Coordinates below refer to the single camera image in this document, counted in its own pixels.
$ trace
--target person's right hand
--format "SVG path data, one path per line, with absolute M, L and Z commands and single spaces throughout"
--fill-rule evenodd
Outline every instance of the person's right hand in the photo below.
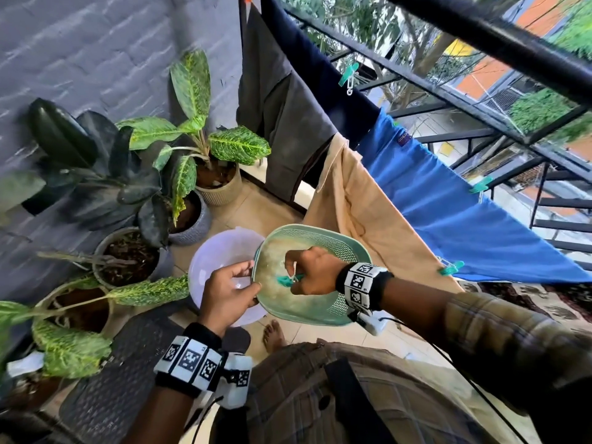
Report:
M 290 288 L 293 294 L 328 294 L 335 291 L 337 276 L 347 265 L 346 261 L 319 246 L 286 252 L 285 267 L 290 277 L 294 276 L 294 262 L 296 274 L 304 274 L 304 277 Z

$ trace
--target beige cloth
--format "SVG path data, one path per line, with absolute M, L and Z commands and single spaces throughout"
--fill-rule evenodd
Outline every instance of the beige cloth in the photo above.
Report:
M 322 227 L 361 242 L 375 265 L 412 282 L 457 293 L 462 288 L 438 272 L 436 259 L 360 162 L 361 156 L 335 134 L 316 193 L 303 224 Z

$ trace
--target person's left hand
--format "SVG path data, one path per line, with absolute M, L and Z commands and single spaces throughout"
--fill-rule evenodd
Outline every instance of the person's left hand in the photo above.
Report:
M 221 338 L 261 290 L 260 283 L 253 282 L 240 290 L 232 281 L 233 277 L 249 277 L 254 264 L 251 260 L 219 268 L 205 282 L 198 322 Z

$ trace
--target dark gray cloth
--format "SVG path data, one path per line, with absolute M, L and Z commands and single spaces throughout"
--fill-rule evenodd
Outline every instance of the dark gray cloth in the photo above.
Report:
M 243 40 L 236 121 L 269 141 L 265 186 L 293 201 L 304 173 L 337 130 L 254 6 Z

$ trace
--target hand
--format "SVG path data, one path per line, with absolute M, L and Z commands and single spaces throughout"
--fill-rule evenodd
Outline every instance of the hand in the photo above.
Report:
M 260 283 L 251 283 L 240 290 L 234 287 L 232 281 L 233 277 L 249 277 L 254 264 L 251 260 L 225 266 L 214 271 L 205 281 L 198 322 L 221 338 L 261 290 Z
M 286 252 L 285 266 L 288 275 L 304 274 L 301 281 L 295 282 L 290 291 L 293 294 L 328 294 L 335 291 L 335 281 L 347 262 L 339 259 L 326 249 L 312 246 L 306 251 Z

